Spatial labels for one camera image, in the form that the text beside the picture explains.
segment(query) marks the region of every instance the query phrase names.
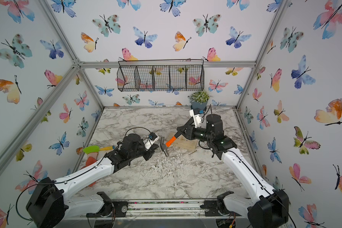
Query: black wire basket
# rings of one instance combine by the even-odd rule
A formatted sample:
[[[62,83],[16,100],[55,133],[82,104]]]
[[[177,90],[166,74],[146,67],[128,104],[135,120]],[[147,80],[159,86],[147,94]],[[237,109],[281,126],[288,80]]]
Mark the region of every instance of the black wire basket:
[[[202,91],[204,61],[200,59],[119,61],[118,89],[135,91]]]

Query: orange butterfly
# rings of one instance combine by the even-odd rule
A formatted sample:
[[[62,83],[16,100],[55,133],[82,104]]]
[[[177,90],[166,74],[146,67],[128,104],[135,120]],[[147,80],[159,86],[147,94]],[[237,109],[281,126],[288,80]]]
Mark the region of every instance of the orange butterfly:
[[[13,102],[14,104],[19,103],[21,94],[16,77],[17,76],[14,75],[15,85],[11,81],[0,79],[0,91],[3,93],[8,93],[8,102]]]
[[[326,111],[317,110],[314,119],[320,123],[326,123],[326,126],[331,124],[342,124],[340,118],[342,116],[342,98],[335,99],[328,104]]]
[[[281,123],[281,120],[289,121],[289,117],[287,117],[283,112],[285,111],[283,110],[283,105],[280,100],[278,104],[278,109],[274,109],[275,116],[278,116],[277,118],[278,123]]]
[[[175,44],[173,48],[175,49],[175,51],[180,51],[186,46],[187,42],[189,42],[190,39],[191,37],[188,40],[186,40],[185,37],[180,32],[177,32],[175,34],[175,40],[177,44]]]
[[[81,33],[81,39],[87,43],[83,48],[87,50],[87,52],[92,52],[94,49],[96,50],[96,43],[98,42],[99,38],[96,38],[95,42],[93,39],[91,39],[88,35],[85,33]]]
[[[280,89],[279,83],[280,83],[281,73],[282,73],[282,69],[278,69],[274,76],[272,76],[272,74],[270,74],[270,76],[271,76],[271,86],[270,86],[270,88],[271,87],[274,88],[274,90],[276,92],[278,92],[278,90]]]
[[[254,100],[257,101],[257,103],[259,102],[259,101],[258,101],[258,98],[260,98],[261,96],[262,96],[262,92],[259,92],[259,93],[257,94],[257,88],[255,89],[255,92],[252,93],[252,97],[253,97]]]

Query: wooden board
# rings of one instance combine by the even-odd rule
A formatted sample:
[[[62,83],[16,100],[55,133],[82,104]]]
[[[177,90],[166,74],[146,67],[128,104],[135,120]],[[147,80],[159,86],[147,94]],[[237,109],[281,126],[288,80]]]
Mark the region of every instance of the wooden board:
[[[169,141],[174,135],[176,134],[176,132],[170,132],[169,136],[167,137],[167,141]],[[186,139],[183,135],[180,135],[173,143],[172,145],[174,146],[178,146],[182,149],[187,149],[190,151],[195,151],[196,145],[198,143],[197,139],[194,140],[188,140]]]

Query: blue butterfly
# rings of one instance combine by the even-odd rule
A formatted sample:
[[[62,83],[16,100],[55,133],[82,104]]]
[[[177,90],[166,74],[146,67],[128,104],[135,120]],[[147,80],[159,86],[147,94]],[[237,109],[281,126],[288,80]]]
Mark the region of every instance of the blue butterfly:
[[[283,49],[284,47],[288,47],[287,50],[290,52],[294,51],[298,44],[298,40],[301,40],[304,37],[303,32],[296,32],[294,33],[296,27],[292,28],[292,32],[290,34],[290,29],[285,28],[284,29],[284,37],[281,39],[281,46],[280,49]]]
[[[216,102],[214,100],[211,100],[211,104],[213,104],[214,106],[226,106],[227,104],[221,104],[220,102]]]
[[[50,50],[50,58],[51,59],[55,59],[56,58],[56,54],[59,57],[63,57],[63,51],[60,51],[59,49],[61,49],[61,45],[59,43],[59,41],[56,44],[53,44],[53,40],[51,41],[51,43],[48,43],[47,41],[44,40],[40,40],[39,41],[41,44],[43,44],[43,46],[47,49]]]
[[[66,141],[66,131],[62,135],[62,139],[59,140],[59,138],[58,138],[58,141],[59,141],[59,143],[55,143],[55,144],[51,145],[48,149],[57,149],[56,154],[57,155],[61,155],[62,154],[62,150],[65,147],[68,147],[70,145],[70,142]]]
[[[95,121],[97,121],[98,118],[101,116],[100,110],[94,112],[93,114],[91,114],[91,116],[95,118]]]
[[[243,88],[242,88],[242,86],[240,86],[240,85],[237,85],[237,89],[238,89],[238,90],[236,90],[236,91],[234,92],[234,94],[240,94],[240,93],[242,93],[242,92],[243,92]]]
[[[154,101],[148,100],[148,102],[150,103],[150,105],[165,105],[164,103],[157,103],[157,101],[154,102]]]
[[[81,129],[79,129],[76,133],[76,135],[82,135],[82,137],[86,136],[86,128],[89,127],[89,124],[87,123],[87,121],[85,121],[85,117],[82,117],[82,121],[81,124],[79,124],[81,127]]]
[[[167,86],[169,87],[169,89],[167,90],[168,93],[174,93],[175,95],[179,94],[178,90],[180,90],[180,88],[174,88],[169,84],[167,84]]]
[[[111,97],[112,96],[112,94],[111,94],[111,91],[113,91],[114,89],[107,89],[106,87],[103,89],[103,88],[101,88],[100,86],[95,86],[96,88],[98,88],[98,94],[100,94],[100,95],[108,95],[109,97]]]
[[[9,44],[9,42],[5,39],[6,43],[2,43],[6,46],[8,46],[11,49],[8,48],[2,48],[0,49],[0,58],[2,59],[8,59],[9,63],[13,66],[18,66],[20,68],[24,67],[23,60],[24,57],[32,57],[32,51],[29,49],[29,46],[27,44],[24,44],[23,37],[21,34],[16,34],[12,41],[12,46]]]
[[[180,11],[178,8],[180,5],[184,4],[184,2],[186,2],[186,0],[164,0],[164,3],[160,4],[161,7],[161,11],[165,12],[166,10],[168,10],[169,8],[169,12],[172,11],[172,14],[177,17],[180,16]]]
[[[255,131],[252,131],[252,135],[249,135],[249,139],[251,139],[251,143],[255,150],[258,150],[257,145],[256,145],[256,139],[255,139]]]
[[[267,147],[268,147],[269,150],[271,150],[271,151],[270,151],[270,152],[271,152],[271,155],[270,155],[271,161],[274,161],[275,158],[276,158],[276,160],[278,160],[278,161],[281,163],[280,157],[279,157],[279,155],[278,155],[278,153],[277,153],[278,150],[276,149],[276,140],[275,140],[275,137],[274,137],[274,140],[272,141],[272,145],[271,145],[271,143],[268,143],[268,144],[267,144]]]
[[[75,12],[70,9],[76,3],[76,0],[52,0],[52,1],[55,2],[54,4],[51,5],[55,12],[59,13],[62,11],[64,13],[66,11],[66,13],[70,17],[76,17]]]
[[[295,81],[295,88],[300,89],[302,86],[302,82],[306,85],[312,85],[315,83],[315,79],[312,78],[311,76],[307,75],[306,72],[310,71],[305,69],[305,64],[306,64],[306,57],[303,55],[300,63],[298,64],[299,70],[292,70],[291,71],[291,77],[294,79],[296,78]]]
[[[144,43],[146,48],[151,48],[152,44],[150,42],[151,41],[153,42],[157,39],[157,34],[146,36],[147,32],[143,33],[136,27],[133,27],[133,30],[134,30],[135,35],[138,37],[138,39],[135,40],[134,42],[136,42],[136,44],[138,44],[139,46],[142,46],[142,44]]]
[[[234,43],[235,48],[240,48],[242,46],[241,41],[244,42],[252,36],[251,34],[248,34],[248,35],[241,35],[241,34],[242,34],[241,31],[237,33],[236,29],[232,26],[230,28],[230,33],[229,33],[229,35],[231,36],[231,39],[226,40],[225,42],[229,46],[232,45],[232,43]]]

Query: pink butterfly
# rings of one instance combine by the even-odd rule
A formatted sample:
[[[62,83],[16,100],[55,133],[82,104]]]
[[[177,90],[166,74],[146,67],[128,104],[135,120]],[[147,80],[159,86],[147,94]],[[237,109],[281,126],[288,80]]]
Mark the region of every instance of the pink butterfly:
[[[82,97],[81,97],[80,94],[79,94],[79,96],[80,96],[80,99],[76,98],[76,99],[74,99],[74,102],[76,103],[76,105],[78,105],[80,107],[81,111],[84,111],[85,110],[85,105],[89,105],[89,102],[90,102],[88,99],[86,99],[87,98],[86,90],[82,94]]]
[[[63,120],[64,123],[67,123],[68,120],[70,119],[70,115],[71,115],[72,109],[70,111],[68,111],[68,108],[67,108],[66,104],[63,104],[63,109],[64,109],[65,112],[61,112],[59,114],[59,118],[61,120]]]
[[[267,116],[267,113],[265,115],[265,107],[262,106],[260,113],[257,114],[257,120],[260,121],[260,129],[263,130],[264,125],[265,127],[269,127],[270,123],[265,118]]]
[[[31,175],[31,178],[29,178],[29,179],[27,179],[27,180],[21,182],[20,184],[18,184],[18,185],[15,187],[15,189],[18,189],[18,190],[20,190],[20,191],[22,192],[22,191],[24,191],[24,189],[26,189],[27,187],[36,184],[37,181],[39,182],[39,181],[41,181],[41,180],[47,178],[48,172],[47,172],[47,170],[41,172],[41,171],[42,171],[42,167],[43,167],[43,166],[42,166],[42,164],[40,163],[40,161],[37,161],[37,163],[36,163],[35,166],[34,166],[33,173],[32,173],[32,175]],[[29,194],[33,194],[35,187],[36,187],[36,186],[32,186],[32,187],[28,188],[28,193],[29,193]]]
[[[218,83],[216,83],[213,80],[210,80],[210,82],[209,82],[210,86],[208,88],[209,91],[211,92],[213,90],[216,90],[217,93],[220,93],[223,91],[222,87],[225,87],[226,85],[228,85],[228,83],[219,83],[219,82],[220,82],[220,80],[218,80]]]
[[[289,167],[289,170],[290,170],[290,174],[292,175],[292,178],[299,184],[301,191],[303,187],[301,186],[300,183],[311,184],[310,178],[306,176],[300,177],[300,165],[295,163],[293,167]]]
[[[0,0],[3,6],[10,5],[8,8],[9,16],[15,21],[21,23],[21,16],[26,16],[29,20],[34,21],[34,13],[26,6],[29,4],[28,0]]]
[[[257,94],[257,88],[255,89],[255,92],[252,94],[252,97],[254,100],[257,101],[257,103],[259,103],[258,98],[260,98],[260,96],[262,96],[262,92],[260,92],[259,94]]]

